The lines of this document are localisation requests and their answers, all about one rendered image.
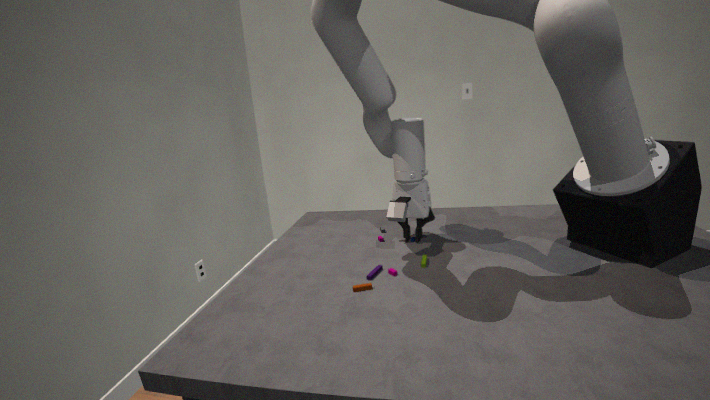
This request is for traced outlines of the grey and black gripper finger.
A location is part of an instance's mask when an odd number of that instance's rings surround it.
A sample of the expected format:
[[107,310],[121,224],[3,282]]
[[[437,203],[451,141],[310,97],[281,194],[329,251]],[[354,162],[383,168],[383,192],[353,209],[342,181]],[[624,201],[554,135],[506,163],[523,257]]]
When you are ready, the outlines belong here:
[[417,226],[415,229],[416,243],[418,243],[420,241],[420,239],[422,239],[422,227],[426,223],[433,221],[434,219],[435,219],[435,216],[434,216],[430,207],[429,207],[429,216],[427,218],[424,218],[424,219],[423,218],[416,218],[416,222],[417,222]]
[[398,223],[403,228],[403,237],[405,238],[405,242],[408,242],[410,239],[410,226],[408,224],[408,218],[406,218],[405,222],[398,222]]

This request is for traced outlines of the purple rod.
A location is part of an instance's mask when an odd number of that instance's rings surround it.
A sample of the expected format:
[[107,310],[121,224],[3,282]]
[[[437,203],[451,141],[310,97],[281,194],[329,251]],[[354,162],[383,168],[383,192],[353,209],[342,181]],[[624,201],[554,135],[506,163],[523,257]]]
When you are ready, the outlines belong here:
[[381,270],[382,270],[382,265],[378,265],[375,267],[368,275],[367,275],[367,280],[372,280]]

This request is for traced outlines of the orange rod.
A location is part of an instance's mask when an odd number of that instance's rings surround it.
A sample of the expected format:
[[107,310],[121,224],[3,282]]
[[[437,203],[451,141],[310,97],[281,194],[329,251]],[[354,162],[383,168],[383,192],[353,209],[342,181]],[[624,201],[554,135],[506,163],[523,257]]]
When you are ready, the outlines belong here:
[[365,290],[371,290],[371,289],[372,289],[371,283],[353,286],[353,292],[359,292],[359,291],[365,291]]

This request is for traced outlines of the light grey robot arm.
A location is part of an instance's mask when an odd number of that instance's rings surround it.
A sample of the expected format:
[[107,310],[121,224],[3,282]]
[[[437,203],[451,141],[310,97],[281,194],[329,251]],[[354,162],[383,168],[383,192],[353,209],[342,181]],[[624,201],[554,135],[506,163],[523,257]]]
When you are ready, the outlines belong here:
[[[583,154],[573,171],[580,189],[598,196],[626,195],[666,173],[667,149],[653,137],[644,139],[608,0],[439,1],[534,32]],[[367,134],[382,155],[393,159],[394,179],[417,182],[428,175],[424,120],[391,121],[387,108],[396,90],[358,23],[361,2],[313,0],[312,23],[363,105]]]

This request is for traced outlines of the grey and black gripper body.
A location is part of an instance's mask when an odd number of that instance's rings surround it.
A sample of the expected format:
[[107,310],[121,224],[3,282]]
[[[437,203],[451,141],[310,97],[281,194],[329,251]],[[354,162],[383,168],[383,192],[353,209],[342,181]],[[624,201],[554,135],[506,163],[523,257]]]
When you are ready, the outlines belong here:
[[428,217],[429,201],[431,208],[431,198],[427,180],[424,181],[424,178],[417,182],[400,182],[396,180],[393,187],[392,201],[397,200],[399,197],[411,197],[411,200],[407,203],[408,210],[406,218]]

